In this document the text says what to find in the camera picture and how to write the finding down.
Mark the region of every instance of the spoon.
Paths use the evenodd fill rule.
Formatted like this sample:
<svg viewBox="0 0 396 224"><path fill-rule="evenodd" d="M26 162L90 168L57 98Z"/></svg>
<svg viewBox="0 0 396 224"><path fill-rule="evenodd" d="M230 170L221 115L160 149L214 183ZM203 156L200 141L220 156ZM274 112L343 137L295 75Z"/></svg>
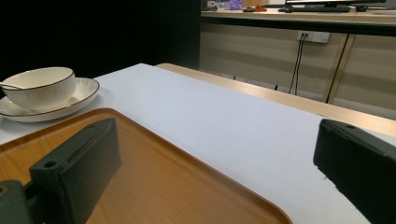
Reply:
<svg viewBox="0 0 396 224"><path fill-rule="evenodd" d="M4 83L4 82L0 82L0 86L12 87L12 88L19 89L19 90L25 89L24 87L11 85L11 84L7 84L7 83Z"/></svg>

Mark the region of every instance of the table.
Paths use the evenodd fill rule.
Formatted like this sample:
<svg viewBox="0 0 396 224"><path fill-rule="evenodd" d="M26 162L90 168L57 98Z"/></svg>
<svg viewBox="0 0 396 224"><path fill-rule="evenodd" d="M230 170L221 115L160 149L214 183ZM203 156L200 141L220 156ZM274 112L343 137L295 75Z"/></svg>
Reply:
<svg viewBox="0 0 396 224"><path fill-rule="evenodd" d="M396 36L394 11L368 10L348 13L284 13L277 8L267 12L244 13L242 10L202 12L202 23L268 27L290 30L310 30L354 35Z"/></svg>
<svg viewBox="0 0 396 224"><path fill-rule="evenodd" d="M96 80L98 96L78 114L116 109L275 203L294 223L368 223L313 164L318 124L325 117L349 121L396 145L396 121L166 63ZM0 118L0 143L59 120Z"/></svg>

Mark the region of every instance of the white table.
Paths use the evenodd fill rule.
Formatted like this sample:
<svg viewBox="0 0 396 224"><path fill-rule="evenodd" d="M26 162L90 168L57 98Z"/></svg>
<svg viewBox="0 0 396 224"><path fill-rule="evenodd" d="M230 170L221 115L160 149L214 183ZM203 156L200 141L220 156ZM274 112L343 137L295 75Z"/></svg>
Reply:
<svg viewBox="0 0 396 224"><path fill-rule="evenodd" d="M369 223L312 162L322 116L145 64L96 80L98 96L77 114L118 110L275 203L294 223ZM59 120L0 118L0 144ZM395 137L374 134L396 145Z"/></svg>

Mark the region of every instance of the wooden tray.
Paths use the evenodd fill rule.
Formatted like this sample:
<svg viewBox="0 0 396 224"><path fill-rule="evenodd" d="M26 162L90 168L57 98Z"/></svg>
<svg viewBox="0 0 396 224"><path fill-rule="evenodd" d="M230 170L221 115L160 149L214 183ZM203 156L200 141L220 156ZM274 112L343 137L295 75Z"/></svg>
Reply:
<svg viewBox="0 0 396 224"><path fill-rule="evenodd" d="M29 167L83 127L116 118L122 166L87 223L291 223L276 205L119 112L101 108L0 146L0 180Z"/></svg>

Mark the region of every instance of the beige wall panel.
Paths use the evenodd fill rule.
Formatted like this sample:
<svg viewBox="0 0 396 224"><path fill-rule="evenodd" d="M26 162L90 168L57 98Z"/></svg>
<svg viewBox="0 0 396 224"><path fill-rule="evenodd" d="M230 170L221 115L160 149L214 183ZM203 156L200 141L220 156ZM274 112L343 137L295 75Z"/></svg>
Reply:
<svg viewBox="0 0 396 224"><path fill-rule="evenodd" d="M200 70L289 87L298 31L202 24ZM327 44L306 42L299 72L300 91L322 95L330 77L340 34Z"/></svg>
<svg viewBox="0 0 396 224"><path fill-rule="evenodd" d="M396 110L396 37L355 36L335 99Z"/></svg>

